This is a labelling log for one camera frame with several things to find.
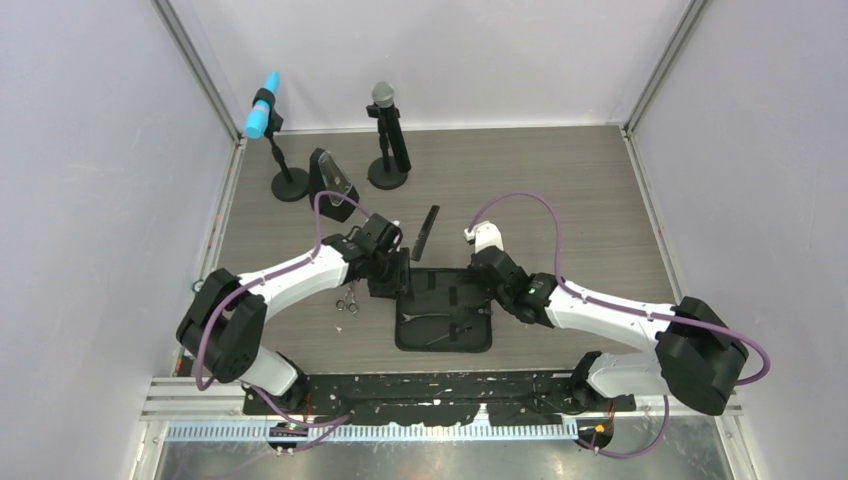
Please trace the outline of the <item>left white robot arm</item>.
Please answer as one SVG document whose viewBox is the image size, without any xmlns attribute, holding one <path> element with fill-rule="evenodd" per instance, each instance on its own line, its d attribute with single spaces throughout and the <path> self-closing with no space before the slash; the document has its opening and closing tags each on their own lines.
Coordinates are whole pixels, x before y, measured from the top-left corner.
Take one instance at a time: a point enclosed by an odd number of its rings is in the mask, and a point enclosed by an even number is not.
<svg viewBox="0 0 848 480">
<path fill-rule="evenodd" d="M 390 278 L 401 239 L 397 222 L 373 214 L 348 235 L 330 235 L 318 250 L 273 267 L 241 275 L 219 268 L 203 280 L 176 339 L 201 372 L 221 383 L 257 387 L 280 412 L 296 413 L 307 389 L 296 366 L 262 346 L 265 323 L 324 290 Z"/>
</svg>

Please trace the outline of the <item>silver scissors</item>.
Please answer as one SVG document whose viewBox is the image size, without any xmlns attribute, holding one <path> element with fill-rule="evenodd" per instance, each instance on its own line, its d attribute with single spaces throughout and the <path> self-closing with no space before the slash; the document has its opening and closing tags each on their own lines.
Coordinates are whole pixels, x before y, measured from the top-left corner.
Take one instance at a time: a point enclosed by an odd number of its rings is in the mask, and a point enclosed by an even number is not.
<svg viewBox="0 0 848 480">
<path fill-rule="evenodd" d="M 335 309 L 351 315 L 358 314 L 359 305 L 356 301 L 356 288 L 354 285 L 348 286 L 343 296 L 335 302 Z"/>
</svg>

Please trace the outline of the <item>black zip tool case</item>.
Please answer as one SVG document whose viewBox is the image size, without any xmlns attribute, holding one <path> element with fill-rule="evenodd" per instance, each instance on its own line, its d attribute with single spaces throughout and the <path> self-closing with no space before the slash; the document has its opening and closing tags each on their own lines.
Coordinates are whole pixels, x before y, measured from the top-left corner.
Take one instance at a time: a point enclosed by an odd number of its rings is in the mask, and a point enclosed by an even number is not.
<svg viewBox="0 0 848 480">
<path fill-rule="evenodd" d="M 475 272 L 459 268 L 414 268 L 405 294 L 396 300 L 394 341 L 406 352 L 468 353 L 488 351 L 493 343 L 492 298 Z M 402 324 L 401 314 L 450 312 L 455 317 L 414 320 Z M 448 332 L 454 324 L 473 328 L 456 341 L 424 344 Z"/>
</svg>

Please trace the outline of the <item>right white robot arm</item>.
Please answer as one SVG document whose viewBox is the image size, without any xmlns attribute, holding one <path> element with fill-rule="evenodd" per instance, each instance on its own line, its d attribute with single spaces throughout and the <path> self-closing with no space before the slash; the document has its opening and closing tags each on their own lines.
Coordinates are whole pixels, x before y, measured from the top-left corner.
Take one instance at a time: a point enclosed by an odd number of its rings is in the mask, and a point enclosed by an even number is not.
<svg viewBox="0 0 848 480">
<path fill-rule="evenodd" d="M 719 416 L 740 383 L 748 349 L 700 299 L 653 304 L 601 294 L 552 274 L 528 274 L 495 246 L 474 253 L 469 267 L 502 309 L 525 324 L 579 330 L 634 348 L 627 355 L 584 356 L 570 385 L 584 410 L 621 395 L 667 395 Z"/>
</svg>

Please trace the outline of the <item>black hair clip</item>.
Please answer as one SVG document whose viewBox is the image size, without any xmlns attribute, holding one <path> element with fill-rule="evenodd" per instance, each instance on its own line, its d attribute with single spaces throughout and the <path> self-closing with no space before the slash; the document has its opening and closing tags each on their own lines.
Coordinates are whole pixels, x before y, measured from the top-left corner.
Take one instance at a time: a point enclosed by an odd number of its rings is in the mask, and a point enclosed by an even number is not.
<svg viewBox="0 0 848 480">
<path fill-rule="evenodd" d="M 420 320 L 420 319 L 450 318 L 450 317 L 455 317 L 455 314 L 450 313 L 450 312 L 429 312 L 429 313 L 421 313 L 421 314 L 402 313 L 400 322 L 402 324 L 405 324 L 405 323 L 410 323 L 414 320 Z"/>
<path fill-rule="evenodd" d="M 441 335 L 441 336 L 438 336 L 438 337 L 436 337 L 436 338 L 435 338 L 435 339 L 433 339 L 433 340 L 428 341 L 427 343 L 425 343 L 425 344 L 424 344 L 424 346 L 425 346 L 425 347 L 433 346 L 433 345 L 435 345 L 435 344 L 437 344 L 437 343 L 439 343 L 439 342 L 442 342 L 442 341 L 444 341 L 444 340 L 447 340 L 447 341 L 456 341 L 456 340 L 457 340 L 457 338 L 458 338 L 461 334 L 463 334 L 463 333 L 465 333 L 465 332 L 467 332 L 467 331 L 471 330 L 472 328 L 473 328 L 473 326 L 472 326 L 471 324 L 465 324 L 465 325 L 463 325 L 463 326 L 461 326 L 461 327 L 459 327 L 459 326 L 456 326 L 456 325 L 452 324 L 452 325 L 449 327 L 449 329 L 448 329 L 448 332 L 447 332 L 447 333 L 445 333 L 445 334 L 443 334 L 443 335 Z"/>
</svg>

